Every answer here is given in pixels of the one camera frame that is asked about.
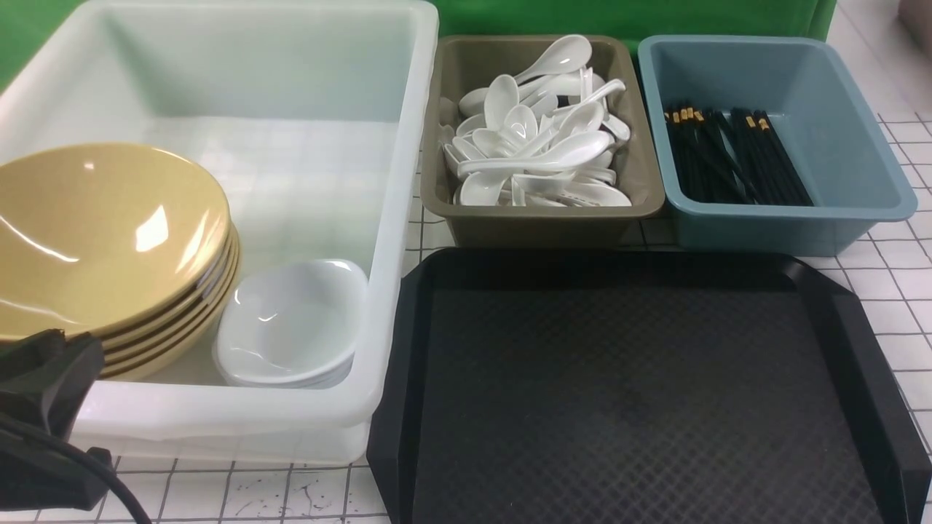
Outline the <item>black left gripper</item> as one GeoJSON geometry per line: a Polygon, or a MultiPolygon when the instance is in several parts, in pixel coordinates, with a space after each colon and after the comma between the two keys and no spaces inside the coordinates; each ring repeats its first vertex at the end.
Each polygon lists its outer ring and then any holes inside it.
{"type": "MultiPolygon", "coordinates": [[[[49,329],[2,342],[2,418],[67,443],[90,387],[102,373],[102,341],[49,329]]],[[[2,510],[90,510],[107,487],[46,445],[2,431],[2,510]]]]}

